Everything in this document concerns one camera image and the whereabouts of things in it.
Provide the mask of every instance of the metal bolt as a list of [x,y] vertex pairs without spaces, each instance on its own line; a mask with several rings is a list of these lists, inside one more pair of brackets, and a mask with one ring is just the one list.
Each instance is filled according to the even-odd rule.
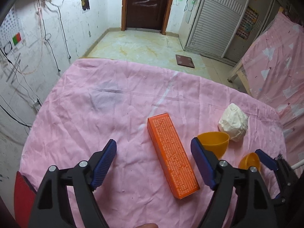
[[226,166],[228,165],[228,163],[227,163],[226,160],[221,160],[221,161],[219,162],[219,165],[220,165],[221,167],[226,167]]
[[55,171],[55,170],[56,170],[56,166],[51,165],[51,166],[49,167],[49,171]]
[[80,167],[86,167],[88,165],[88,162],[87,161],[81,161],[80,163],[79,163],[79,166]]
[[250,171],[251,171],[251,172],[257,172],[257,168],[256,168],[256,167],[254,167],[254,166],[250,166],[250,168],[249,168],[249,169],[250,169]]

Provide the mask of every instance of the yellow bowl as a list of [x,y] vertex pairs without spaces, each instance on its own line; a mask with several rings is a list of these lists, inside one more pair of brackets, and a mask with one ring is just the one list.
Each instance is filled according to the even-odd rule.
[[212,151],[220,159],[227,150],[229,135],[224,132],[208,132],[197,136],[200,143],[208,151]]
[[254,166],[258,169],[258,171],[261,170],[261,162],[259,159],[259,156],[256,153],[249,153],[239,163],[239,168],[248,170],[250,166]]

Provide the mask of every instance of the white chart on wall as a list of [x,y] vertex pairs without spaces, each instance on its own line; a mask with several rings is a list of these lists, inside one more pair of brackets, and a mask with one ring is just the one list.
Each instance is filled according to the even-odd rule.
[[23,28],[13,6],[0,26],[0,47],[8,55],[10,50],[20,47],[24,39]]

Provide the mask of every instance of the tile floor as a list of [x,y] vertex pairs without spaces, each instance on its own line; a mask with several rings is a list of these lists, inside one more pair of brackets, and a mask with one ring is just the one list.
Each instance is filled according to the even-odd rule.
[[[195,68],[177,65],[176,54],[191,57]],[[133,30],[109,32],[89,53],[88,57],[127,60],[159,66],[198,75],[246,92],[238,78],[233,83],[227,81],[228,73],[233,67],[198,54],[183,51],[178,38],[164,36],[160,33]]]

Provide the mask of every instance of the white crumpled object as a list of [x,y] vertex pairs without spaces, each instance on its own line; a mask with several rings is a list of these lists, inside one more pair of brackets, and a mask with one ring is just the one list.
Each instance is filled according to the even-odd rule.
[[248,116],[234,103],[224,111],[218,122],[221,132],[229,134],[230,140],[241,140],[248,129]]

